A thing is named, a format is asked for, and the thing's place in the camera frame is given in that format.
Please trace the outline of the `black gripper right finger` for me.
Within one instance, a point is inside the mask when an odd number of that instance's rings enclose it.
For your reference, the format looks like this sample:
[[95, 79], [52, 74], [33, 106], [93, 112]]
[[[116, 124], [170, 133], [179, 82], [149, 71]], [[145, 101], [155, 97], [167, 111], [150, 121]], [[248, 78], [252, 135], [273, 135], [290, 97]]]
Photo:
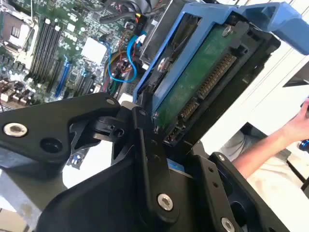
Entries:
[[198, 185], [212, 232], [286, 232], [287, 227], [226, 156], [208, 155], [202, 142], [188, 153], [185, 170]]

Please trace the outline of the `person's hand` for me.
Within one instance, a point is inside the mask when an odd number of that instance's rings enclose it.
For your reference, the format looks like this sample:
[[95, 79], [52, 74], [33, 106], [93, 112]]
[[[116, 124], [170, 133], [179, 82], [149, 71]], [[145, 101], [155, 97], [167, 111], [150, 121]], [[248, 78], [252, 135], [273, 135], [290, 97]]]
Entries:
[[308, 108], [309, 99], [306, 98], [302, 103], [300, 111], [282, 127], [282, 136], [286, 145], [309, 138]]

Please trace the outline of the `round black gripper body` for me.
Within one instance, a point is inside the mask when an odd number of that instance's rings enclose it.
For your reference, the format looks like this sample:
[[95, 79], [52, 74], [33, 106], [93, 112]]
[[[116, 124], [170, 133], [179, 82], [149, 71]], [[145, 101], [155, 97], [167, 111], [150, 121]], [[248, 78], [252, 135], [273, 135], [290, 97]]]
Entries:
[[57, 195], [44, 209], [38, 232], [220, 232], [221, 220], [202, 200], [195, 180], [170, 170], [179, 209], [172, 225], [146, 223], [140, 212], [135, 165], [128, 159]]

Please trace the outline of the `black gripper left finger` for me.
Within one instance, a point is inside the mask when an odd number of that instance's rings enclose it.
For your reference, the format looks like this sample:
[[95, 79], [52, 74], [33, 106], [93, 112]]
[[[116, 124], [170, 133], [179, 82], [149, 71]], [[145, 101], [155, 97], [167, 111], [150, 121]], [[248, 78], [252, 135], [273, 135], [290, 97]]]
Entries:
[[45, 103], [1, 113], [0, 167], [34, 180], [58, 177], [69, 157], [112, 142], [116, 165], [133, 160], [140, 212], [146, 223], [174, 224], [171, 178], [162, 143], [142, 108], [128, 109], [106, 93]]

